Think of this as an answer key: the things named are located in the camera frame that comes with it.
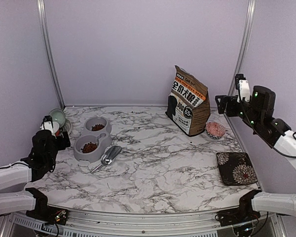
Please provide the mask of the grey double pet bowl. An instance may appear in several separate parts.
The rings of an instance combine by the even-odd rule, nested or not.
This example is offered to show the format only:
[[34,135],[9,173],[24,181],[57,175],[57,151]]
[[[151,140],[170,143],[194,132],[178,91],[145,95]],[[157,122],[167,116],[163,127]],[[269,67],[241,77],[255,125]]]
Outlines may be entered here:
[[[106,148],[112,144],[111,131],[112,126],[105,117],[89,118],[84,124],[82,135],[74,144],[74,158],[90,163],[98,161]],[[89,144],[95,144],[97,147],[84,153],[83,148]]]

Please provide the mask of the brown dog food bag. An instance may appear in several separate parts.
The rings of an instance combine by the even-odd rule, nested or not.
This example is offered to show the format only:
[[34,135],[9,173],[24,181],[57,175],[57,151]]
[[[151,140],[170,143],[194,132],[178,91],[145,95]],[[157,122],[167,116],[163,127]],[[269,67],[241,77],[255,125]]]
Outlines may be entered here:
[[176,65],[175,69],[165,114],[187,136],[197,136],[205,131],[211,115],[208,88],[183,68]]

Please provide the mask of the metal food scoop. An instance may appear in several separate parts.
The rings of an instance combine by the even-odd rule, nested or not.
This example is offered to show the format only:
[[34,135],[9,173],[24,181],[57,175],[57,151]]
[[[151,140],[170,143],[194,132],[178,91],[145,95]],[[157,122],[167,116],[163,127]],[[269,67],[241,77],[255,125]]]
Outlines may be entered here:
[[121,146],[112,146],[110,147],[101,157],[101,163],[96,166],[91,173],[94,173],[96,170],[100,169],[102,166],[109,166],[111,165],[115,158],[121,153],[122,147]]

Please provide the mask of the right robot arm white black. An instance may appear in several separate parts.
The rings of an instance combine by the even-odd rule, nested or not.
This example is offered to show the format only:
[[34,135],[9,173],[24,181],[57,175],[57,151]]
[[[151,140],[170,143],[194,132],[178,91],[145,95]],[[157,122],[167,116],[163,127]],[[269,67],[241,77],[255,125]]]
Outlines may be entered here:
[[[248,101],[240,95],[217,95],[215,102],[219,114],[240,117],[254,135],[285,157],[296,170],[296,132],[282,119],[273,117],[275,98],[274,91],[256,85]],[[245,221],[261,211],[296,217],[296,194],[250,191],[240,198],[234,216],[239,221]]]

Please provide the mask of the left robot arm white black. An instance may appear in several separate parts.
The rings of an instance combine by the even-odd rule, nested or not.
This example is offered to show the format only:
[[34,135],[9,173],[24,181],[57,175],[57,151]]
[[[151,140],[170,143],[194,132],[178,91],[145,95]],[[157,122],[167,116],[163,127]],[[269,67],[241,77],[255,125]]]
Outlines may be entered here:
[[32,137],[32,149],[28,157],[7,166],[0,167],[0,216],[25,211],[27,216],[46,222],[57,221],[62,213],[48,205],[48,198],[36,188],[26,188],[15,193],[2,191],[35,182],[56,167],[59,151],[70,147],[69,135],[64,131],[55,136],[50,130],[40,130]]

